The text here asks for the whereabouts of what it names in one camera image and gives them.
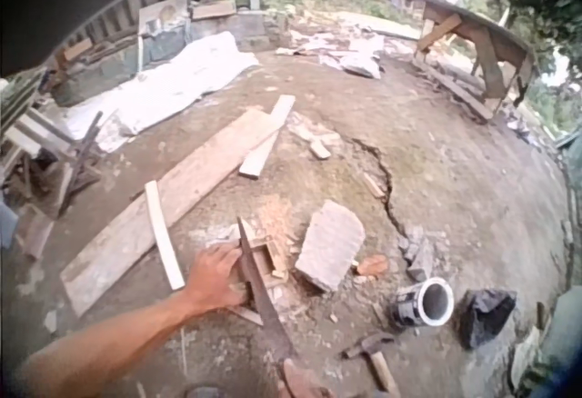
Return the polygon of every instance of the black plastic bag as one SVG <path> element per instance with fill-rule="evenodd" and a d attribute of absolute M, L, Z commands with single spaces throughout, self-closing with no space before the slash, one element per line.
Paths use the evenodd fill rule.
<path fill-rule="evenodd" d="M 517 292 L 483 289 L 467 291 L 467 307 L 461 316 L 461 343 L 472 350 L 492 341 L 503 330 L 516 308 Z"/>

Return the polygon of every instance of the hand saw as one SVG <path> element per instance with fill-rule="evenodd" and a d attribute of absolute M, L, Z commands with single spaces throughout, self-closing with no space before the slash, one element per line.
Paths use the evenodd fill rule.
<path fill-rule="evenodd" d="M 248 237 L 246 237 L 243 220 L 237 217 L 236 221 L 240 232 L 240 246 L 243 250 L 238 262 L 243 275 L 251 283 L 255 306 L 263 320 L 263 331 L 271 348 L 279 376 L 285 380 L 291 397 L 333 397 L 334 395 L 320 384 L 311 371 L 298 366 L 301 364 L 299 356 L 266 291 L 265 282 L 256 265 Z"/>

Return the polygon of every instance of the saw blade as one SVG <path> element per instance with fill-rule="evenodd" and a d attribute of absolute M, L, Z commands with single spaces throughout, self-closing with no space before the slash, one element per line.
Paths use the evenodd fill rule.
<path fill-rule="evenodd" d="M 285 327 L 279 321 L 279 314 L 276 312 L 271 298 L 266 291 L 265 282 L 256 264 L 255 257 L 251 251 L 251 245 L 246 237 L 245 227 L 240 217 L 236 218 L 238 230 L 240 232 L 240 246 L 243 254 L 239 259 L 241 270 L 248 282 L 251 283 L 253 298 L 258 313 L 263 320 L 263 331 L 271 348 L 274 361 L 279 364 L 285 359 L 296 357 L 297 352 Z"/>

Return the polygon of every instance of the human hand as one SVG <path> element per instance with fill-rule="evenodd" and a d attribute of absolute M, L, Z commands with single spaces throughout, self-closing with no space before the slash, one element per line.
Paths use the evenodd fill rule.
<path fill-rule="evenodd" d="M 245 300 L 244 294 L 233 291 L 228 283 L 228 276 L 241 254 L 238 243 L 214 244 L 196 254 L 182 291 L 185 303 L 194 314 L 239 305 Z"/>

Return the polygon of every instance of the ground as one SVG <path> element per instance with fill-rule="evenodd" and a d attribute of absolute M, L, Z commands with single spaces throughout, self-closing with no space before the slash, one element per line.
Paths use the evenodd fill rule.
<path fill-rule="evenodd" d="M 168 296 L 156 250 L 80 320 L 59 273 L 145 182 L 162 177 L 246 108 L 259 105 L 269 112 L 279 95 L 291 94 L 296 112 L 340 133 L 342 144 L 332 148 L 330 159 L 317 161 L 308 144 L 284 128 L 259 180 L 232 173 L 172 227 L 182 269 L 238 214 L 287 249 L 286 235 L 301 238 L 326 199 L 355 212 L 366 229 L 357 258 L 386 254 L 390 272 L 364 284 L 348 275 L 337 293 L 325 296 L 294 274 L 282 299 L 291 305 L 279 305 L 306 363 L 338 396 L 349 397 L 376 384 L 364 359 L 343 361 L 339 353 L 380 328 L 371 303 L 385 304 L 397 287 L 412 283 L 396 249 L 395 225 L 446 232 L 450 246 L 436 258 L 434 274 L 449 281 L 457 306 L 467 289 L 506 288 L 517 291 L 516 311 L 495 341 L 474 352 L 458 342 L 456 309 L 445 326 L 420 329 L 419 335 L 405 331 L 384 354 L 403 397 L 501 395 L 510 345 L 534 322 L 536 302 L 553 305 L 566 285 L 560 223 L 567 219 L 567 199 L 560 171 L 501 121 L 471 121 L 409 63 L 384 59 L 386 72 L 377 81 L 319 65 L 313 57 L 257 57 L 261 67 L 108 155 L 101 165 L 104 178 L 78 195 L 57 222 L 40 263 L 17 251 L 5 254 L 3 373 L 56 337 Z M 391 218 L 362 182 L 363 172 L 391 186 Z M 57 332 L 50 336 L 43 320 L 53 309 Z M 160 397 L 201 382 L 222 384 L 234 396 L 273 392 L 264 374 L 268 357 L 260 329 L 230 313 L 211 313 L 186 327 L 186 358 L 184 375 L 178 333 L 105 395 L 138 396 L 137 382 L 147 396 Z"/>

